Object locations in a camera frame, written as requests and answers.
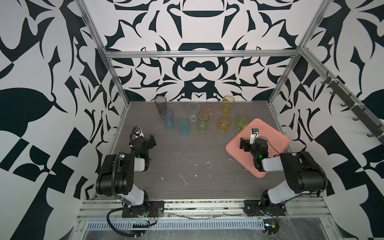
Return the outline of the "pink tray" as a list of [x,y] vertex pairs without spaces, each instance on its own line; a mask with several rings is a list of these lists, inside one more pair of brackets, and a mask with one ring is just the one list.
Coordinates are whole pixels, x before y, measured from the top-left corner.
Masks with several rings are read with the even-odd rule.
[[226,145],[226,151],[256,178],[263,178],[267,173],[259,171],[255,163],[283,153],[289,144],[288,137],[254,119]]

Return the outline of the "blue glass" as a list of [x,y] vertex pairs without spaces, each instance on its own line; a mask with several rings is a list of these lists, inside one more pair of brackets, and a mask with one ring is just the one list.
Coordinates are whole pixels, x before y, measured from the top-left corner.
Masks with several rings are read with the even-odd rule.
[[172,110],[163,110],[161,118],[166,130],[171,131],[174,129],[174,112]]

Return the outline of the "dark smoky glass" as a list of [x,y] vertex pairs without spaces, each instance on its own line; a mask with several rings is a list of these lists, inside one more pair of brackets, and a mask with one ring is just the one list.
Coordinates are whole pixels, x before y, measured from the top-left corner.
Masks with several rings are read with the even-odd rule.
[[155,104],[156,104],[156,107],[157,107],[159,114],[161,114],[163,111],[168,109],[167,98],[164,96],[157,96],[155,98]]

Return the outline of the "clear glass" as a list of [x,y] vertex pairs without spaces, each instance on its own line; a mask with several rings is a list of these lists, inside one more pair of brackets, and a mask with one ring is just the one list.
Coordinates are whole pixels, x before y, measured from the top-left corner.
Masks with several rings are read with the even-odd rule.
[[197,114],[200,111],[200,104],[198,102],[189,102],[187,104],[189,120],[191,122],[197,121]]

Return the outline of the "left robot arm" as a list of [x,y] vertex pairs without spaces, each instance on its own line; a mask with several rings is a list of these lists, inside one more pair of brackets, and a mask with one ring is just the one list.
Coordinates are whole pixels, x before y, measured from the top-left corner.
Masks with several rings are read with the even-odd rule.
[[140,134],[134,136],[130,139],[129,153],[120,152],[105,157],[96,181],[96,192],[119,200],[123,204],[123,218],[154,218],[164,212],[165,202],[150,201],[147,192],[134,184],[134,175],[148,170],[149,150],[157,144],[153,135],[149,138]]

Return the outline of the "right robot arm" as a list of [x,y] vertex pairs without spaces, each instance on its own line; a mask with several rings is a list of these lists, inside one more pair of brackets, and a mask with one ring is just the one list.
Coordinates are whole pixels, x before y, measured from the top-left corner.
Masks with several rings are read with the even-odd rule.
[[253,156],[259,172],[284,172],[285,180],[274,188],[265,190],[258,202],[244,201],[244,213],[248,216],[284,215],[286,203],[302,194],[315,194],[325,190],[328,180],[324,170],[308,152],[280,153],[268,157],[266,138],[245,140],[241,138],[240,149]]

